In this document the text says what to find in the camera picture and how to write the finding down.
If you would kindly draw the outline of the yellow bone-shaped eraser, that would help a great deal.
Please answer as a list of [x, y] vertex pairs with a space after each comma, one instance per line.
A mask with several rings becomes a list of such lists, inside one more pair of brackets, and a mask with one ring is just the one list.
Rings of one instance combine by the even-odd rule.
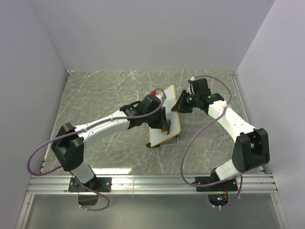
[[168, 135], [170, 133], [171, 120], [165, 120], [162, 122], [161, 133], [163, 135]]

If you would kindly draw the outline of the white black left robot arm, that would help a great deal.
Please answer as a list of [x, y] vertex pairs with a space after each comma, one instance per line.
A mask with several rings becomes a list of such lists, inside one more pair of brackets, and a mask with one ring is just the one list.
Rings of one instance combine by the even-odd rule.
[[173, 123], [166, 112], [161, 100], [145, 97], [94, 122], [77, 126], [64, 124], [51, 149], [63, 170], [74, 175], [84, 191], [91, 192], [96, 188], [97, 181], [95, 173], [84, 160], [85, 148], [104, 137], [143, 124], [157, 130], [161, 136], [167, 136]]

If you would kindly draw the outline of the yellow-framed whiteboard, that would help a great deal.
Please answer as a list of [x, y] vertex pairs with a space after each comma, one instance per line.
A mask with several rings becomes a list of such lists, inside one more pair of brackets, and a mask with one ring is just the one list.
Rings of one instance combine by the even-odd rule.
[[149, 143], [147, 148], [161, 146], [176, 146], [179, 144], [178, 135], [181, 132], [181, 123], [178, 112], [172, 111], [177, 103], [175, 86], [171, 84], [164, 89], [166, 99], [161, 109], [161, 128], [149, 128]]

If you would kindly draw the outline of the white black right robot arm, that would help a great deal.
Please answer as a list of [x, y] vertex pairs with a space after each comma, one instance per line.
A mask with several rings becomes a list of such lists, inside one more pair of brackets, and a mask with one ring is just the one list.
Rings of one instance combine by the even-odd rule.
[[195, 95], [183, 90], [172, 111], [187, 114], [194, 108], [199, 108], [212, 117], [234, 141], [232, 158], [211, 172], [210, 184], [214, 190], [222, 190], [230, 178], [269, 163], [267, 131], [247, 123], [228, 106], [222, 96]]

